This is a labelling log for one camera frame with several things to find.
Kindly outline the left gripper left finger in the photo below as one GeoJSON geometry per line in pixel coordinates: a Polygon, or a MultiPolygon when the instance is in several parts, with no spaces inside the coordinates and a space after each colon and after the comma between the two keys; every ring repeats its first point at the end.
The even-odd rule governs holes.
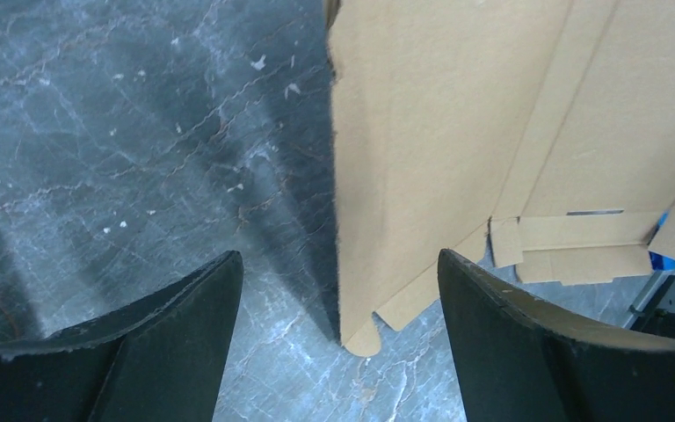
{"type": "Polygon", "coordinates": [[[0,421],[209,421],[243,287],[227,251],[40,340],[0,343],[0,421]]]}

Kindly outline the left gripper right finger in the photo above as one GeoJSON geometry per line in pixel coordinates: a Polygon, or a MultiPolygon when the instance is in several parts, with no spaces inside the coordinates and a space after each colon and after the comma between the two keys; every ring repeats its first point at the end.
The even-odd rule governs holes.
{"type": "Polygon", "coordinates": [[[448,249],[438,283],[467,420],[675,421],[675,312],[605,324],[448,249]]]}

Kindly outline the cardboard box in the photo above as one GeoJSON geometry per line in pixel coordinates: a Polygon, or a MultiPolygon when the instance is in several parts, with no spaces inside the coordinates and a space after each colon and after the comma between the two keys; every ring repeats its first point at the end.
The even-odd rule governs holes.
{"type": "Polygon", "coordinates": [[[339,332],[377,354],[443,249],[520,281],[648,274],[675,216],[675,1],[328,1],[339,332]]]}

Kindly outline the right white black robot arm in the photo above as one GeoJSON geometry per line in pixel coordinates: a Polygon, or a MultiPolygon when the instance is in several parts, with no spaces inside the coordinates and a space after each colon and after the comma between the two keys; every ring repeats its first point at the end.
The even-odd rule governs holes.
{"type": "Polygon", "coordinates": [[[642,309],[630,310],[636,316],[631,331],[675,338],[675,275],[670,275],[642,309]]]}

